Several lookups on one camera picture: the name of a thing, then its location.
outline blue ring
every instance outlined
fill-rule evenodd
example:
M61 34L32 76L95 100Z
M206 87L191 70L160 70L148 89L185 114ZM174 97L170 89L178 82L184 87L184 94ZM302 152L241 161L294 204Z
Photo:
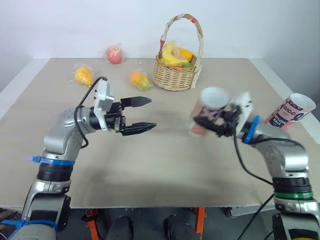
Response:
M73 166L75 164L75 161L56 160L42 156L33 156L32 161L35 163L54 164L63 166Z
M22 228L23 226L26 225L32 225L32 224L43 224L43 225L49 225L54 228L55 232L58 232L58 226L54 221L51 220L31 220L31 221L24 221L24 220L19 220L19 221L14 221L14 220L3 220L0 221L1 224L4 225L14 225L16 230Z
M255 133L255 130L256 130L256 127L259 123L259 119L260 119L260 116L259 115L256 115L254 117L254 119L252 120L252 123L251 123L251 126L250 126L250 129L249 129L249 132L248 134L246 135L245 139L244 139L244 143L245 144L249 144L250 141L251 141L251 138L253 137L254 133Z

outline table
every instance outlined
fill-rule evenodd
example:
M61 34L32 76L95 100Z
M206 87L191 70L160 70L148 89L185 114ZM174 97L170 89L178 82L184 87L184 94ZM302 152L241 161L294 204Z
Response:
M241 168L231 138L215 134L191 137L188 118L202 88L218 86L237 95L250 91L255 112L266 118L283 99L246 58L205 58L195 89L171 92L154 86L139 92L129 74L142 61L149 76L153 59L126 59L111 65L100 58L52 58L40 70L0 119L0 207L23 206L38 165L28 161L43 151L43 138L56 116L75 106L87 91L70 81L74 64L87 64L96 76L106 76L116 100L144 96L152 103L128 108L127 124L153 122L157 126L140 135L123 137L97 131L87 136L80 151L68 195L73 208L150 206L259 205L273 189ZM93 99L86 103L93 105ZM320 199L319 145L299 123L289 131L310 158L314 195ZM248 169L271 179L264 159L254 148L240 144Z

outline basket handle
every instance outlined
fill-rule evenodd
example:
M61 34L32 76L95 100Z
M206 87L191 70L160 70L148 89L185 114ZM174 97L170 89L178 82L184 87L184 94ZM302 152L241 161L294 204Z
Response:
M196 59L196 62L195 62L195 67L198 68L199 66L199 63L200 63L200 59L202 57L202 54L204 52L204 34L202 32L202 29L201 29L201 26L200 26L200 23L198 22L198 20L193 17L192 15L190 14L187 14L187 13L182 13L178 16L175 16L173 17L165 26L165 30L164 30L164 33L163 35L161 36L161 39L160 39L160 50L159 50L159 53L158 53L158 56L159 58L162 57L162 49L165 45L165 41L167 39L167 33L168 33L168 30L170 28L170 26L175 22L175 21L178 21L180 19L188 19L190 20L196 27L196 30L197 30L197 33L198 33L198 39L199 39L199 50L198 50L198 56L197 56L197 59Z

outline pink apple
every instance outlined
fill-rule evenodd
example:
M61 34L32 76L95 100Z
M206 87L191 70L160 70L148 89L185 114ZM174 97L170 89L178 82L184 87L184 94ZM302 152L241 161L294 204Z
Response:
M122 61L123 53L119 47L109 47L106 51L106 57L112 64L119 64Z

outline green ring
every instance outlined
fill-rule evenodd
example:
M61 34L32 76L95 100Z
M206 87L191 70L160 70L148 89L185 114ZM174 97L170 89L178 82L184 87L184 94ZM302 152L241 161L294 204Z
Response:
M281 198L281 199L309 199L309 198L313 197L314 193L312 191L310 191L310 192L299 192L299 193L275 192L274 195L277 198Z

